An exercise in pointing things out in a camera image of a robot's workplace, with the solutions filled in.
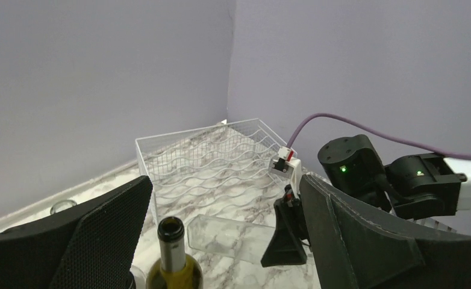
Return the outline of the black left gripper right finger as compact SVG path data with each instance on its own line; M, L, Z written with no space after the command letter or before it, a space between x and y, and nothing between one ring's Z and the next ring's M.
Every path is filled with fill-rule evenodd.
M471 288L471 236L400 219L314 175L299 188L322 288Z

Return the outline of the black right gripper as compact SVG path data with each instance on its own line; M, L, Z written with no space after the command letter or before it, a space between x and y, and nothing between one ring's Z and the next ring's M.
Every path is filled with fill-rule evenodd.
M290 184L284 196L273 204L276 226L267 249L261 258L262 267L300 266L307 263L304 246L311 247L301 197Z

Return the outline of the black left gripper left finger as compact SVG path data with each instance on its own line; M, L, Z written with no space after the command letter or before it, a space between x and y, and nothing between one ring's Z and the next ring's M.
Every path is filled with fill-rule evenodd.
M0 232L0 288L129 288L152 189L139 176Z

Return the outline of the green wine bottle white label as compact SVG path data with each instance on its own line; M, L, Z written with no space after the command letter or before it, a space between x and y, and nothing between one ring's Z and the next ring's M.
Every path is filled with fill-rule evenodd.
M188 289L203 288L202 269L185 250L186 229L181 219L165 217L157 228L161 256L152 265L147 278L147 288Z

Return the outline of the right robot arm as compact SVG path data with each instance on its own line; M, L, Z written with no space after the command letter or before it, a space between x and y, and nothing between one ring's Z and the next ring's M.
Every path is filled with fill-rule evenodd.
M453 216L471 210L471 160L440 153L407 155L385 165L368 136L329 141L317 158L331 185L344 194L405 220ZM261 258L263 267L303 265L307 232L299 184L302 164L283 146L269 164L271 173L289 179L274 203L276 227Z

